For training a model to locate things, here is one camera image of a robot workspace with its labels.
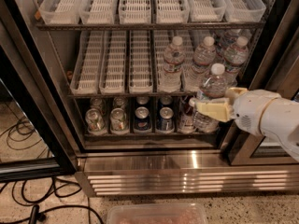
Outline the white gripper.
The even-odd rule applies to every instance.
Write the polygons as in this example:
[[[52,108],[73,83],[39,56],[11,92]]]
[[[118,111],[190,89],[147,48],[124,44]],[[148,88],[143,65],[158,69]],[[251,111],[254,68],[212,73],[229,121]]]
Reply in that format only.
[[[239,129],[256,136],[271,136],[281,127],[278,123],[277,102],[277,99],[281,98],[280,94],[265,90],[248,91],[247,88],[230,87],[226,90],[225,97],[196,101],[196,110],[221,122],[227,122],[233,118]]]

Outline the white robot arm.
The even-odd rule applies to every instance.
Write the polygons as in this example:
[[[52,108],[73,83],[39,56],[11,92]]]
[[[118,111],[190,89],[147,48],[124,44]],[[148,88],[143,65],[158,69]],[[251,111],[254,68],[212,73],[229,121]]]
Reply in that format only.
[[[231,87],[222,98],[197,99],[195,110],[217,121],[233,120],[242,131],[271,138],[299,161],[299,104],[279,93]]]

